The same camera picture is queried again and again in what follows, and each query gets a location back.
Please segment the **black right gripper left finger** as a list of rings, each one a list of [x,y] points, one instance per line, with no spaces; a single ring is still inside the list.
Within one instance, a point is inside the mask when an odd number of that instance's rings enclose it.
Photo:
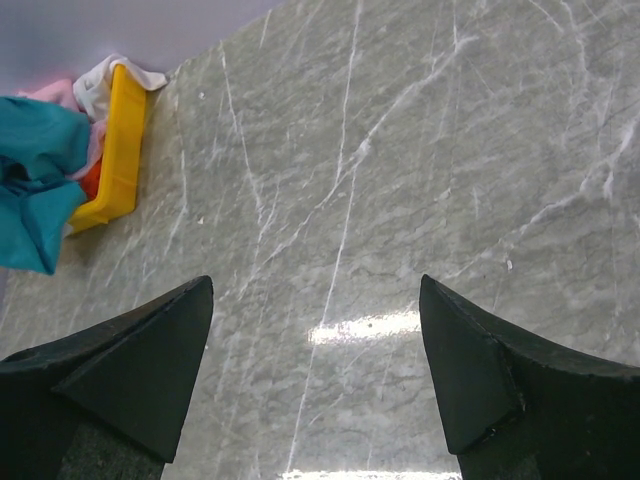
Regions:
[[[212,316],[212,280],[200,276],[2,359],[2,478],[160,478],[176,456]]]

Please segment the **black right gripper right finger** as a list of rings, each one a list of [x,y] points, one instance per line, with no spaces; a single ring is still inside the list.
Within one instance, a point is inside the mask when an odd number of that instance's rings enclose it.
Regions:
[[[428,275],[419,310],[463,478],[638,478],[638,368],[544,339]]]

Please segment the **yellow plastic bin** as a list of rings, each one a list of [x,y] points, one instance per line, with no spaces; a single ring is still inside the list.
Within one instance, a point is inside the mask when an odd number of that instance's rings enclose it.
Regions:
[[[115,70],[99,191],[69,220],[77,234],[125,216],[136,208],[146,91],[119,66]]]

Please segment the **orange t-shirt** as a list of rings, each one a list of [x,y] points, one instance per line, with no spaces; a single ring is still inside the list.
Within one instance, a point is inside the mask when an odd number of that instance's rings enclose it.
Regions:
[[[93,201],[99,191],[101,177],[102,159],[99,159],[89,171],[78,180],[78,183],[84,191],[87,201]]]

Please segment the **teal t-shirt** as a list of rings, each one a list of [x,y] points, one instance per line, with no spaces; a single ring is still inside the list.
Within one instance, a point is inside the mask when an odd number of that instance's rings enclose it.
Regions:
[[[1,98],[1,265],[52,275],[64,227],[86,195],[71,175],[88,160],[87,117],[24,97]]]

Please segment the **pink t-shirt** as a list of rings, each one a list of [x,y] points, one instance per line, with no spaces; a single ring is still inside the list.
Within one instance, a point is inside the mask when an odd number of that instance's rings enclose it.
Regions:
[[[73,94],[72,82],[70,79],[57,80],[34,92],[18,91],[17,95],[19,97],[25,97],[32,100],[54,103],[74,112],[82,113],[82,110]],[[74,181],[78,181],[82,178],[89,169],[103,157],[107,123],[105,120],[90,120],[89,123],[90,136],[88,159],[84,167],[69,176],[69,178]]]

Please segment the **white t-shirt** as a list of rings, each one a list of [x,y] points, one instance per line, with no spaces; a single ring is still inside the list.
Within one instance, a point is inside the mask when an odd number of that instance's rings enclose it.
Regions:
[[[119,66],[145,91],[159,90],[168,83],[164,73],[144,70],[120,54],[107,56],[72,84],[72,92],[80,110],[92,122],[106,120],[108,117],[114,74]]]

